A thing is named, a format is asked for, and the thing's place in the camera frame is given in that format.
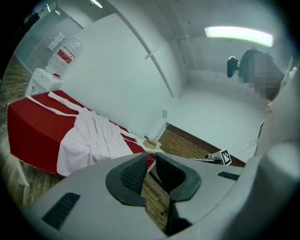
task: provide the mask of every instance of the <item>red bed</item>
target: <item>red bed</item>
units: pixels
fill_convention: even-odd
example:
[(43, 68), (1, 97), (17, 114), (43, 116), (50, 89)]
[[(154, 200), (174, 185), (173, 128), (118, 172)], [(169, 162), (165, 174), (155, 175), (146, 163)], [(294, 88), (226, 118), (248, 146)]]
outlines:
[[(84, 107), (61, 90), (54, 91), (70, 102)], [(77, 114), (56, 100), (49, 98), (48, 93), (32, 96), (38, 102), (55, 108), (63, 113)], [(74, 117), (54, 114), (27, 98), (11, 103), (7, 109), (7, 128), (10, 153), (23, 162), (46, 172), (55, 173), (60, 142), (74, 126)], [(141, 146), (125, 141), (133, 153), (145, 152)], [(147, 166), (153, 159), (148, 156)]]

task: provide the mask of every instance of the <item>white cloth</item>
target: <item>white cloth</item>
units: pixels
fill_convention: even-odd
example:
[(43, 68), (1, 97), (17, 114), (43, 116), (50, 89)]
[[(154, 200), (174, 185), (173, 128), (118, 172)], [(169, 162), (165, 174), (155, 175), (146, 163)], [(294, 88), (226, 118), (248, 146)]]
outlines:
[(78, 112), (78, 115), (65, 114), (26, 96), (56, 114), (76, 117), (74, 127), (67, 132), (60, 143), (57, 159), (57, 172), (60, 175), (68, 176), (83, 167), (133, 154), (121, 136), (119, 126), (53, 92), (49, 92), (48, 96)]

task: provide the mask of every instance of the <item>wooden floor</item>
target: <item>wooden floor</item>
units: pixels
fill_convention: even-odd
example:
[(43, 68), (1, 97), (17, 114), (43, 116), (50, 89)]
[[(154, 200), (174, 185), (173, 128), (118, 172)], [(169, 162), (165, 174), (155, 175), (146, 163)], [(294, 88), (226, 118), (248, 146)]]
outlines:
[[(169, 125), (159, 139), (164, 152), (183, 158), (205, 159), (205, 155), (220, 151), (203, 140)], [(244, 167), (245, 163), (231, 155), (232, 166)]]
[(0, 84), (0, 126), (6, 122), (6, 104), (24, 97), (31, 76), (13, 55)]
[(144, 179), (141, 195), (146, 198), (147, 213), (154, 223), (164, 230), (168, 219), (170, 196), (150, 174), (147, 174)]
[(29, 208), (38, 197), (50, 187), (58, 183), (63, 177), (53, 175), (27, 166), (27, 175), (31, 181), (31, 187), (21, 184), (15, 162), (16, 159), (10, 154), (7, 129), (0, 135), (0, 170), (1, 176), (7, 189), (16, 204)]

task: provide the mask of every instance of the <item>bed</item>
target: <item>bed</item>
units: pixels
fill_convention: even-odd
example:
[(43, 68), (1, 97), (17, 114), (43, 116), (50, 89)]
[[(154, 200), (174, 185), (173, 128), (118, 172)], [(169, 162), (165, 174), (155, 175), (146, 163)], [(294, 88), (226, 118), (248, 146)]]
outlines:
[[(54, 91), (70, 102), (84, 107), (61, 90)], [(63, 113), (77, 114), (56, 100), (49, 98), (48, 92), (32, 96), (38, 102), (55, 108)], [(60, 142), (65, 134), (74, 126), (75, 118), (65, 117), (42, 108), (27, 98), (11, 103), (7, 109), (7, 129), (10, 152), (16, 158), (40, 170), (56, 172), (57, 156)], [(135, 139), (124, 136), (133, 142)], [(129, 141), (125, 141), (133, 153), (145, 152), (144, 149)], [(148, 155), (147, 166), (153, 159)]]

